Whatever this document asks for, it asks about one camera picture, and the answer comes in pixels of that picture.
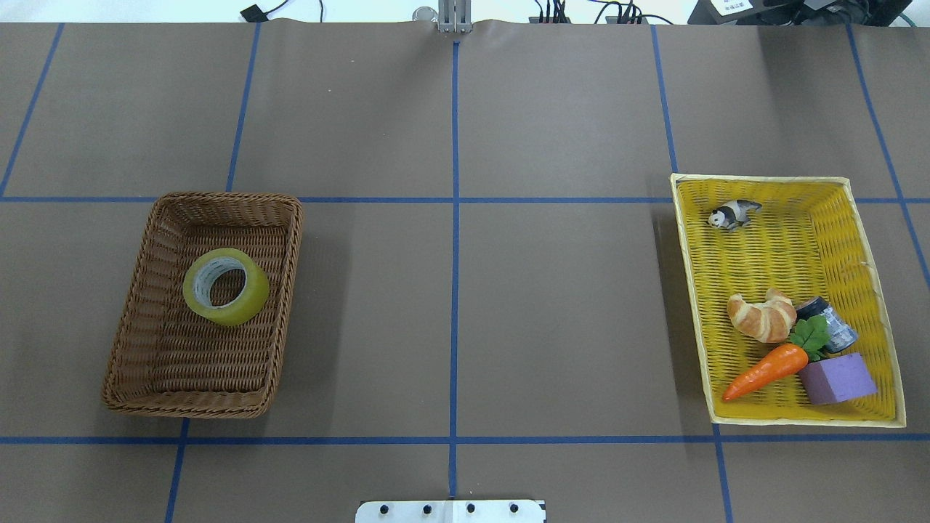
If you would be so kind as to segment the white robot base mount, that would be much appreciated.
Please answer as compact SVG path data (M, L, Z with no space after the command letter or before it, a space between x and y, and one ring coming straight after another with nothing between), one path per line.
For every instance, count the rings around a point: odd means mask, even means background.
M355 522L547 522L542 500L383 500L364 502Z

